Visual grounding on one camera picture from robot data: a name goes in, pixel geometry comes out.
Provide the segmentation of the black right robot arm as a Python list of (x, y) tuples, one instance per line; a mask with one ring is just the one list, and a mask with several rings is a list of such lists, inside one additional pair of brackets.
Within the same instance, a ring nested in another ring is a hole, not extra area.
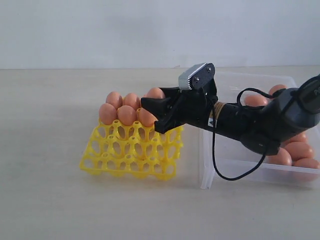
[(164, 98), (144, 97), (141, 107), (156, 117), (154, 129), (164, 134), (188, 124), (241, 142), (260, 155), (278, 153), (282, 142), (320, 121), (320, 78), (300, 87), (278, 90), (265, 106), (219, 101), (213, 76), (195, 76), (187, 89), (163, 88)]

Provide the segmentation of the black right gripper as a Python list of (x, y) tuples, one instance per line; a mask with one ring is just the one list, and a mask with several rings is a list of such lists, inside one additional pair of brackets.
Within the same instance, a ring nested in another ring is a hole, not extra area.
[(198, 90), (180, 90), (178, 87), (159, 88), (164, 92), (165, 98), (141, 99), (141, 108), (157, 118), (154, 123), (156, 132), (165, 134), (184, 124), (204, 130), (214, 129), (212, 111), (218, 97), (213, 79)]

